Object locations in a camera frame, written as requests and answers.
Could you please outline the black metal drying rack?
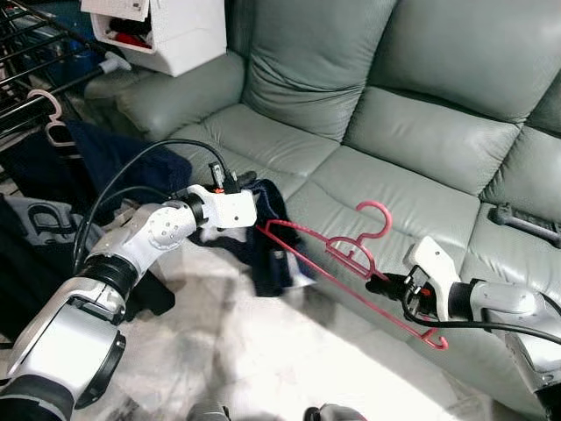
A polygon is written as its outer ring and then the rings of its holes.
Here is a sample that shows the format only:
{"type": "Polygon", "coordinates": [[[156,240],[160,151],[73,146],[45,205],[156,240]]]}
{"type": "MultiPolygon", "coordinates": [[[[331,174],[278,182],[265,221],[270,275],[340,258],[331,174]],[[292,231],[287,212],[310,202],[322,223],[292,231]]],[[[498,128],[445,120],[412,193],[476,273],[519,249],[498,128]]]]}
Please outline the black metal drying rack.
{"type": "Polygon", "coordinates": [[[72,97],[92,79],[107,49],[27,0],[0,0],[0,138],[44,127],[51,104],[27,99],[31,89],[47,89],[76,117],[72,97]]]}

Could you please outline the red plastic hanger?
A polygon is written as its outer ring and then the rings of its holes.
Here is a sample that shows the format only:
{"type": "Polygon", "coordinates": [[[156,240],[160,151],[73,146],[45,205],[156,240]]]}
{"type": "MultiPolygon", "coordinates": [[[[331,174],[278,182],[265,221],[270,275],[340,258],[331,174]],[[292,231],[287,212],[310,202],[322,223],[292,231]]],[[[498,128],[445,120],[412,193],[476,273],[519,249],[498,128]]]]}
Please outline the red plastic hanger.
{"type": "Polygon", "coordinates": [[[407,332],[409,337],[420,340],[422,344],[432,349],[445,350],[449,348],[449,342],[438,333],[437,328],[431,328],[430,326],[430,328],[424,330],[424,332],[420,332],[420,330],[406,324],[406,322],[397,316],[393,316],[393,314],[381,309],[380,306],[368,300],[368,298],[364,298],[360,293],[354,291],[354,289],[349,288],[347,284],[339,280],[339,277],[330,273],[329,270],[322,268],[316,261],[306,257],[305,253],[300,252],[300,250],[297,250],[291,244],[288,244],[286,240],[273,232],[273,229],[276,227],[283,227],[292,230],[296,235],[309,236],[320,242],[326,255],[335,260],[337,264],[340,264],[342,268],[347,268],[353,275],[364,278],[366,281],[385,281],[387,277],[377,268],[376,258],[365,246],[365,241],[369,239],[380,239],[388,235],[390,229],[393,228],[394,217],[393,213],[389,211],[385,204],[375,200],[362,201],[354,207],[357,211],[362,211],[367,208],[375,208],[382,216],[382,227],[377,230],[377,232],[362,232],[353,237],[325,236],[323,233],[305,227],[305,225],[298,225],[296,222],[287,219],[265,219],[259,222],[259,224],[256,224],[255,229],[257,232],[261,233],[261,235],[275,242],[277,246],[286,250],[286,252],[292,253],[297,260],[305,263],[309,268],[314,269],[321,276],[325,277],[326,280],[336,285],[338,289],[341,289],[341,291],[347,293],[348,296],[351,296],[354,300],[364,305],[368,310],[380,314],[385,320],[396,325],[398,329],[407,332]]]}

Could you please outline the navy and white garment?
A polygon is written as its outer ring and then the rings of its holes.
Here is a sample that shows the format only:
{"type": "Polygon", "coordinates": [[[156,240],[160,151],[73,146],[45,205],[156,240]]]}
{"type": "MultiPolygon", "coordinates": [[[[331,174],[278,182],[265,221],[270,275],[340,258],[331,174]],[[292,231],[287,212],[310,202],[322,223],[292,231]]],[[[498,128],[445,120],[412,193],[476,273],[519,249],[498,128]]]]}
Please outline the navy and white garment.
{"type": "Polygon", "coordinates": [[[248,182],[245,188],[255,196],[255,225],[228,230],[204,229],[194,233],[191,240],[203,247],[227,250],[240,263],[248,265],[256,296],[283,296],[289,289],[304,288],[316,283],[312,268],[296,255],[304,253],[306,248],[295,229],[277,224],[269,229],[269,232],[293,247],[293,250],[286,249],[280,242],[260,231],[269,220],[291,219],[284,197],[275,183],[258,179],[248,182]]]}

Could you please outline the grey leather sofa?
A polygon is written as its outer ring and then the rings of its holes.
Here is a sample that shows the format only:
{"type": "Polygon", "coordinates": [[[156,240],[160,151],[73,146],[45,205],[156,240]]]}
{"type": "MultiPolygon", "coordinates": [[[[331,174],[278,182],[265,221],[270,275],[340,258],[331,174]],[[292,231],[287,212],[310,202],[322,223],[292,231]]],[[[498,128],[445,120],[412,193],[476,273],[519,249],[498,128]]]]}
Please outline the grey leather sofa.
{"type": "Polygon", "coordinates": [[[430,236],[467,281],[560,296],[561,252],[488,219],[557,220],[561,0],[224,0],[231,46],[169,76],[135,68],[83,95],[101,127],[163,140],[209,179],[209,143],[324,235],[382,225],[378,268],[430,236]]]}

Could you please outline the dark navy hanging garment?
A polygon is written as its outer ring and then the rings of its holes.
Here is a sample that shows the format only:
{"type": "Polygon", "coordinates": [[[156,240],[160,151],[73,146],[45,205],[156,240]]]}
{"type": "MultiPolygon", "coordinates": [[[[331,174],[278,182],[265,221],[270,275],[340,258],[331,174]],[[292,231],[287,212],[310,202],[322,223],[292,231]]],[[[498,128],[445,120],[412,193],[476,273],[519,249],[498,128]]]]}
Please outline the dark navy hanging garment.
{"type": "MultiPolygon", "coordinates": [[[[67,129],[82,157],[95,194],[104,191],[112,176],[137,153],[149,146],[147,140],[109,132],[107,129],[77,120],[69,120],[67,129]]],[[[160,146],[140,157],[140,160],[120,177],[115,186],[124,188],[147,185],[164,193],[174,193],[188,187],[191,175],[192,165],[184,157],[160,146]]]]}

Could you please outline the small red object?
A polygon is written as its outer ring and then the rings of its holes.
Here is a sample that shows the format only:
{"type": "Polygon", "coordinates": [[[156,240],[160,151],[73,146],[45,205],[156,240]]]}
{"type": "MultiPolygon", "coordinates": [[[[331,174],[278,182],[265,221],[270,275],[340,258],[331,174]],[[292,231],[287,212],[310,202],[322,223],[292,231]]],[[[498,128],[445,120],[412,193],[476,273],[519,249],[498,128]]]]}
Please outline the small red object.
{"type": "Polygon", "coordinates": [[[136,33],[128,32],[108,32],[108,35],[115,40],[117,43],[123,43],[129,46],[137,46],[144,49],[152,49],[153,46],[148,43],[141,35],[136,35],[136,33]]]}

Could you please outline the grey right robot leg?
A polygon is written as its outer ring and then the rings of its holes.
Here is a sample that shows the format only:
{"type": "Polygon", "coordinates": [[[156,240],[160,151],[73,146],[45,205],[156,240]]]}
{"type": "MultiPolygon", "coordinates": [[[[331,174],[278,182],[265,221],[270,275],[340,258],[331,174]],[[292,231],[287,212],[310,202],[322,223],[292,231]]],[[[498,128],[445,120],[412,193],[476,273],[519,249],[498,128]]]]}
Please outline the grey right robot leg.
{"type": "Polygon", "coordinates": [[[367,417],[350,406],[327,403],[309,406],[303,413],[302,421],[367,421],[367,417]]]}

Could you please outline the white storage box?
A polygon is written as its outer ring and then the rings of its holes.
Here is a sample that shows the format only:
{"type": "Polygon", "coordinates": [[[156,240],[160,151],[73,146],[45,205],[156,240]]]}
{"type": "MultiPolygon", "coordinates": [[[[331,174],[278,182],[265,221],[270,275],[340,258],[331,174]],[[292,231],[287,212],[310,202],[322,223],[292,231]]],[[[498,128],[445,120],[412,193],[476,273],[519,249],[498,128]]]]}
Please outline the white storage box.
{"type": "Polygon", "coordinates": [[[227,49],[224,0],[152,0],[145,21],[89,13],[92,31],[101,43],[116,46],[133,67],[179,76],[216,59],[227,49]],[[152,49],[113,40],[108,32],[141,35],[152,49]]]}

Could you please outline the white printed paper sheet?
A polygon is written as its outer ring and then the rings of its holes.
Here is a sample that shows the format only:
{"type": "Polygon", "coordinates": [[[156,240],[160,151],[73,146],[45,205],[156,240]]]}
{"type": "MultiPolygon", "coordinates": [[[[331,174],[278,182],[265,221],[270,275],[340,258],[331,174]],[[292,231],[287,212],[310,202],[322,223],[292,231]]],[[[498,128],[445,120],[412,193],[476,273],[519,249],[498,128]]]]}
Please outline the white printed paper sheet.
{"type": "Polygon", "coordinates": [[[81,0],[81,11],[102,17],[145,21],[151,13],[152,0],[81,0]]]}

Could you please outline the grey left robot leg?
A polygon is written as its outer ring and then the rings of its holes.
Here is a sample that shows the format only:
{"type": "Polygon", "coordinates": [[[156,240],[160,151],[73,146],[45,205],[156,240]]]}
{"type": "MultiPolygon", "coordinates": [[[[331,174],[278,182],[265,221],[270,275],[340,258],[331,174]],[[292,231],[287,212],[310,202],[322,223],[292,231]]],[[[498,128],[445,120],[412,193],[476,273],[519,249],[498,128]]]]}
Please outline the grey left robot leg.
{"type": "Polygon", "coordinates": [[[213,400],[201,400],[188,410],[186,421],[231,421],[231,417],[227,406],[213,400]]]}

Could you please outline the grey handheld controller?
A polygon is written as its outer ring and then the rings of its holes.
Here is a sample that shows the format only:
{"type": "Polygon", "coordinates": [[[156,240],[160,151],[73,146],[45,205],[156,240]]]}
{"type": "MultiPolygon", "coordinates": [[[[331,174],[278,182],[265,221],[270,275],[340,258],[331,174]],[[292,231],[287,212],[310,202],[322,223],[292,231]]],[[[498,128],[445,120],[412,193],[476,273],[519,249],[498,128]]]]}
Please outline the grey handheld controller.
{"type": "Polygon", "coordinates": [[[520,232],[536,236],[553,247],[561,247],[561,229],[556,222],[533,216],[528,212],[517,210],[510,203],[496,205],[487,213],[488,219],[502,227],[512,227],[520,232]]]}

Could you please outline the pink plastic hanger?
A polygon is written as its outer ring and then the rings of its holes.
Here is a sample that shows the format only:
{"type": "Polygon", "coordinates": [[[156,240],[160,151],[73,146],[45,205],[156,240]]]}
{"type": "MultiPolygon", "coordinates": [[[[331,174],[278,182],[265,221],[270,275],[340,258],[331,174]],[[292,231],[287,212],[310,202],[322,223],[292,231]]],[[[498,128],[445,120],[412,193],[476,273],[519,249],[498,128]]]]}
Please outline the pink plastic hanger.
{"type": "Polygon", "coordinates": [[[51,109],[48,110],[47,115],[48,121],[44,129],[49,144],[55,147],[76,146],[76,141],[69,131],[67,124],[61,120],[63,108],[61,108],[60,101],[51,92],[48,92],[47,89],[31,89],[27,99],[31,102],[37,99],[45,99],[51,104],[51,109]]]}

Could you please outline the black grey print garment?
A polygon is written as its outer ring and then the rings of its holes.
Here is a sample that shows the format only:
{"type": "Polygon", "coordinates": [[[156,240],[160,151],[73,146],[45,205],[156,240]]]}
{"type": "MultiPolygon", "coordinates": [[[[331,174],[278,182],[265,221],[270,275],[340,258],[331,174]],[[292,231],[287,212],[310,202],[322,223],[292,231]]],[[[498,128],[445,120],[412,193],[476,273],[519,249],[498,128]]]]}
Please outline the black grey print garment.
{"type": "Polygon", "coordinates": [[[15,340],[72,275],[84,217],[71,204],[0,194],[0,336],[15,340]]]}

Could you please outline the grey robot leg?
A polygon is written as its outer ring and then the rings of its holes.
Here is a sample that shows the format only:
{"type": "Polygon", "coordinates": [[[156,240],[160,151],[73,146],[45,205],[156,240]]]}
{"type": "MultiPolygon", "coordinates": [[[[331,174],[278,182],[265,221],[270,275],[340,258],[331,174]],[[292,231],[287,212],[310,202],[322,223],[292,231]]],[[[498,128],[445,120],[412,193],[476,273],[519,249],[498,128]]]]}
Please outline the grey robot leg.
{"type": "Polygon", "coordinates": [[[186,421],[231,421],[231,417],[227,406],[213,400],[201,400],[188,410],[186,421]]]}
{"type": "Polygon", "coordinates": [[[327,403],[309,406],[303,413],[302,421],[367,421],[367,417],[350,406],[327,403]]]}

